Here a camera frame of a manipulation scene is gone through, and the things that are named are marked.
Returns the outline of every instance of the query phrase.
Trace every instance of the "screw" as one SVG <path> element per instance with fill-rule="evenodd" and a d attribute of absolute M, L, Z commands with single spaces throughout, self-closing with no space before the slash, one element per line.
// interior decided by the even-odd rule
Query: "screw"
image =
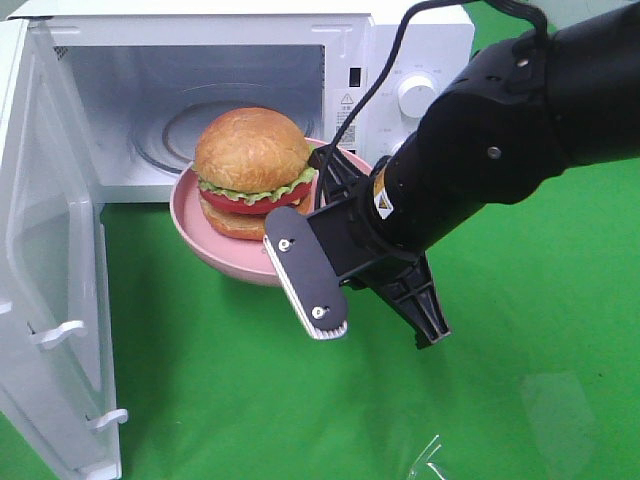
<path fill-rule="evenodd" d="M 498 160 L 502 156 L 502 150 L 498 147 L 489 147 L 487 149 L 487 155 L 491 160 Z"/>
<path fill-rule="evenodd" d="M 290 248 L 291 248 L 291 242 L 286 238 L 283 238 L 278 242 L 278 249 L 281 252 L 288 252 Z"/>
<path fill-rule="evenodd" d="M 311 315 L 313 315 L 313 318 L 315 318 L 316 320 L 320 320 L 327 314 L 328 310 L 328 308 L 313 307 L 313 309 L 311 310 Z"/>

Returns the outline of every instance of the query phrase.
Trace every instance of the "lettuce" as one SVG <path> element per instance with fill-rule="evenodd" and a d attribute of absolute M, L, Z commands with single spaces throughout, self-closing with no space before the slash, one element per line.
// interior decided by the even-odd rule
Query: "lettuce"
<path fill-rule="evenodd" d="M 309 183 L 313 180 L 316 171 L 312 167 L 305 168 L 300 176 L 296 178 L 293 182 L 288 185 L 284 185 L 270 192 L 258 192 L 258 193 L 243 193 L 238 192 L 236 190 L 229 190 L 226 188 L 216 187 L 213 183 L 207 182 L 206 180 L 202 180 L 198 177 L 198 186 L 201 190 L 208 190 L 216 195 L 224 195 L 230 200 L 244 200 L 245 205 L 253 205 L 258 200 L 262 200 L 263 198 L 268 198 L 271 202 L 277 202 L 280 198 L 287 194 L 291 193 L 294 188 L 296 188 L 301 183 Z"/>

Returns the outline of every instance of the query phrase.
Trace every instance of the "hamburger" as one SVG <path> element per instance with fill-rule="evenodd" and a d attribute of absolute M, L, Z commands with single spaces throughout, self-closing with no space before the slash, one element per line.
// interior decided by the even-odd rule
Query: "hamburger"
<path fill-rule="evenodd" d="M 239 108 L 216 118 L 196 146 L 200 206 L 211 226 L 233 238 L 262 240 L 274 208 L 311 210 L 315 170 L 310 147 L 288 117 L 266 108 Z"/>

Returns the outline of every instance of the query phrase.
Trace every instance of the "pink plate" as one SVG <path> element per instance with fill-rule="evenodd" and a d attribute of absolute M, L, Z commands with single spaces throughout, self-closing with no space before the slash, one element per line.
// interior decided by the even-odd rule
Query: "pink plate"
<path fill-rule="evenodd" d="M 307 139 L 310 145 L 324 142 Z M 343 153 L 365 173 L 371 167 L 350 152 Z M 311 195 L 315 191 L 313 181 Z M 186 244 L 205 263 L 230 277 L 257 285 L 280 285 L 262 242 L 229 238 L 215 231 L 204 218 L 198 200 L 198 177 L 190 166 L 182 172 L 171 192 L 171 218 Z"/>

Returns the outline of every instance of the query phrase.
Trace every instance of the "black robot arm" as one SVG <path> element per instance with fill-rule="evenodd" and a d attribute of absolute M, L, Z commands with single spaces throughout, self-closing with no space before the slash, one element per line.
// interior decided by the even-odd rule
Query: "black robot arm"
<path fill-rule="evenodd" d="M 368 287 L 418 347 L 433 344 L 450 329 L 427 248 L 485 204 L 519 202 L 567 168 L 640 155 L 640 4 L 483 50 L 369 176 L 334 155 L 326 207 L 267 218 L 265 245 L 298 317 L 314 338 L 341 336 L 339 287 Z"/>

